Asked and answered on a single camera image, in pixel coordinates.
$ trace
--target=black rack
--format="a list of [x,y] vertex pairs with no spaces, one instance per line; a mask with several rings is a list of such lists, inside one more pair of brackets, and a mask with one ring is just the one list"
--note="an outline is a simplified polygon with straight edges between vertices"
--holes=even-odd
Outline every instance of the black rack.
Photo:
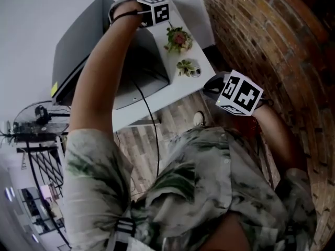
[[[66,246],[69,247],[71,250],[71,246],[69,242],[66,240],[62,232],[60,231],[60,228],[64,227],[63,222],[56,222],[52,216],[52,212],[49,206],[49,203],[46,199],[44,199],[40,184],[38,183],[37,175],[36,175],[36,166],[38,167],[38,171],[41,175],[42,182],[43,184],[45,183],[44,177],[42,172],[47,176],[48,180],[50,183],[53,184],[55,187],[56,192],[58,193],[58,196],[63,197],[62,193],[62,186],[64,183],[64,178],[63,178],[63,171],[61,169],[61,162],[58,157],[58,148],[55,146],[51,147],[45,147],[39,144],[39,147],[30,147],[29,142],[26,142],[26,147],[25,148],[17,148],[16,150],[18,153],[27,153],[28,158],[29,158],[29,163],[32,171],[32,175],[37,187],[38,191],[38,198],[32,198],[31,200],[29,199],[29,202],[33,203],[35,200],[40,200],[43,207],[45,208],[47,212],[47,219],[41,219],[39,222],[42,224],[44,221],[51,221],[51,223],[54,226],[54,230],[57,230],[59,235],[62,237],[64,240]],[[54,158],[56,161],[56,164],[52,163],[51,157]]]

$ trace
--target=hand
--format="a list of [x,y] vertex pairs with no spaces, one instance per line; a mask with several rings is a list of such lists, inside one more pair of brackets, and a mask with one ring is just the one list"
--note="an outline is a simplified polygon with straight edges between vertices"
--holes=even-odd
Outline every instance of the hand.
[[117,16],[133,10],[142,11],[143,9],[141,4],[136,0],[124,2],[116,8],[113,14],[113,18],[115,19]]

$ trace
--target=shoe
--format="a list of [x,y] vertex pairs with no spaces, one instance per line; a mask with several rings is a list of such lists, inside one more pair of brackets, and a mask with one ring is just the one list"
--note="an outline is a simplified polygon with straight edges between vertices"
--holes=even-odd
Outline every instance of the shoe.
[[205,125],[205,116],[202,111],[197,111],[193,117],[193,125],[195,127]]

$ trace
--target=small plant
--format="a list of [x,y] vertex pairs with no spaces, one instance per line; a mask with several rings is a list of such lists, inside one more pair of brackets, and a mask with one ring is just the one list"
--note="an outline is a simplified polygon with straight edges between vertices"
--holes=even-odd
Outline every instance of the small plant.
[[182,60],[177,63],[177,68],[179,69],[179,76],[186,75],[188,77],[196,75],[198,68],[195,67],[191,61]]
[[186,31],[183,31],[183,27],[174,28],[171,24],[170,26],[171,28],[167,28],[168,33],[166,34],[168,43],[164,48],[168,52],[174,51],[178,53],[184,53],[189,50],[193,41],[191,36]]

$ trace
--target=forearm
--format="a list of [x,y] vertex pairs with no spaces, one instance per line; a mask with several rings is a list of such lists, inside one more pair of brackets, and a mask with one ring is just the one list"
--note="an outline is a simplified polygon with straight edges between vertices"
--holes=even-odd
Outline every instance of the forearm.
[[255,110],[253,116],[262,129],[280,175],[290,168],[299,168],[307,172],[304,151],[277,112],[264,105]]
[[96,128],[112,133],[111,112],[123,62],[140,22],[138,16],[118,19],[92,51],[76,86],[70,130]]

